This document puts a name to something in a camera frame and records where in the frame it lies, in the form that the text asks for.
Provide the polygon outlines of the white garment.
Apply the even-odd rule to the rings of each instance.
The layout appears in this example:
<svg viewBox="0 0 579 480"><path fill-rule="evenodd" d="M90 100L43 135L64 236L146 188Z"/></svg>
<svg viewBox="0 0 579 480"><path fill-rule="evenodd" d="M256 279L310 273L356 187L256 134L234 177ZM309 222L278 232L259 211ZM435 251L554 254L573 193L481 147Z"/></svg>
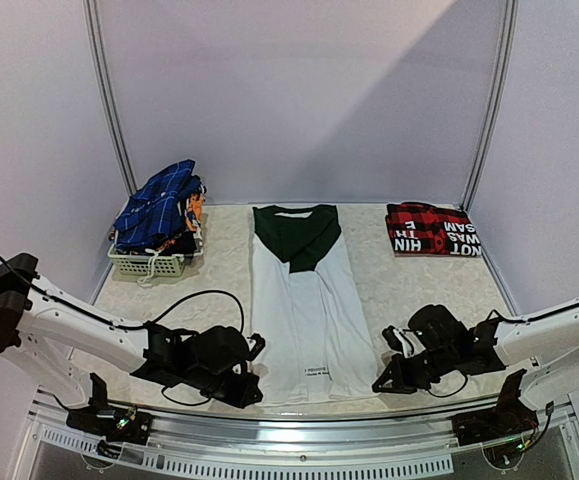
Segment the white garment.
<svg viewBox="0 0 579 480"><path fill-rule="evenodd" d="M252 237L251 322L266 346L253 364L266 407L373 396L378 358L343 232L314 271L290 273Z"/></svg>

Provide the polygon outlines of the red black plaid shirt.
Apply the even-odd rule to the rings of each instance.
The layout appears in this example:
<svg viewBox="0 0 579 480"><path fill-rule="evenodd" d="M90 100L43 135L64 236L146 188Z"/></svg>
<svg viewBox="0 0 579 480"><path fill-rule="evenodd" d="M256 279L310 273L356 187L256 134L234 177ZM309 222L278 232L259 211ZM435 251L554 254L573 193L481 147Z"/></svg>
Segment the red black plaid shirt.
<svg viewBox="0 0 579 480"><path fill-rule="evenodd" d="M480 257L482 244L462 210L421 202L388 204L385 223L395 255Z"/></svg>

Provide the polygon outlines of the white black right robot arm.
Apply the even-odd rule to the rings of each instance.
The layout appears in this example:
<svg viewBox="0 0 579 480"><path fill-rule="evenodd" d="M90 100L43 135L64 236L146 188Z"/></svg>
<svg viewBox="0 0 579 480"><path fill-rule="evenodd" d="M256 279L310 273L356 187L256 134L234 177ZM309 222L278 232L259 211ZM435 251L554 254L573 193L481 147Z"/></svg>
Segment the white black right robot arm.
<svg viewBox="0 0 579 480"><path fill-rule="evenodd" d="M579 390L579 296L519 317L492 310L473 327L445 306L429 304L407 328L389 326L383 336L393 354L372 385L376 393L413 394L450 373L470 378L511 368L512 397L486 415L496 436L523 422L524 407L537 409Z"/></svg>

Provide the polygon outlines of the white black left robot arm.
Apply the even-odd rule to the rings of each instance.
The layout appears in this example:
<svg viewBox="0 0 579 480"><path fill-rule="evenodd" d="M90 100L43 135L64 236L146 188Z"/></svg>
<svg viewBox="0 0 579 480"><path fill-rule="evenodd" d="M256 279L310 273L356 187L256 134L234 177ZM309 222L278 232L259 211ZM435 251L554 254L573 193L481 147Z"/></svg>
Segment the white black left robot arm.
<svg viewBox="0 0 579 480"><path fill-rule="evenodd" d="M258 335L213 326L203 332L168 328L160 319L133 322L80 301L37 272L38 260L0 256L0 356L33 377L97 434L117 426L106 385L55 348L96 356L163 389L189 386L209 400L244 409L259 403L259 378L249 368L264 349Z"/></svg>

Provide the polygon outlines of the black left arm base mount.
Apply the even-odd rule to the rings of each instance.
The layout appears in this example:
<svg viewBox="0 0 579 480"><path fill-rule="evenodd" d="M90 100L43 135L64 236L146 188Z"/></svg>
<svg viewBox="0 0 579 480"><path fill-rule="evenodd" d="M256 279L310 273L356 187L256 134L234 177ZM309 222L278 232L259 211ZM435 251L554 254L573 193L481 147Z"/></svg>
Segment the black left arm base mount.
<svg viewBox="0 0 579 480"><path fill-rule="evenodd" d="M81 408L66 407L66 425L99 436L96 453L109 459L117 460L125 443L146 446L154 416L134 405L112 406L106 383L95 373L90 374L90 380L92 393L88 403Z"/></svg>

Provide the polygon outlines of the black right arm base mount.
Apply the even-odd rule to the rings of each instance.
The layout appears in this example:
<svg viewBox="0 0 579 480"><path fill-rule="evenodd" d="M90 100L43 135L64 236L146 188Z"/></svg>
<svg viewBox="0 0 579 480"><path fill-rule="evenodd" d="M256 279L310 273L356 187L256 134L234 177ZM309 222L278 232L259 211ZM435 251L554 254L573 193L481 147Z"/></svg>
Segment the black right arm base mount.
<svg viewBox="0 0 579 480"><path fill-rule="evenodd" d="M546 421L539 429L536 410L520 400L520 384L526 369L509 375L493 407L461 413L451 418L452 432L460 446L480 444L486 462L498 471L518 467L524 454L548 431L555 409L545 405Z"/></svg>

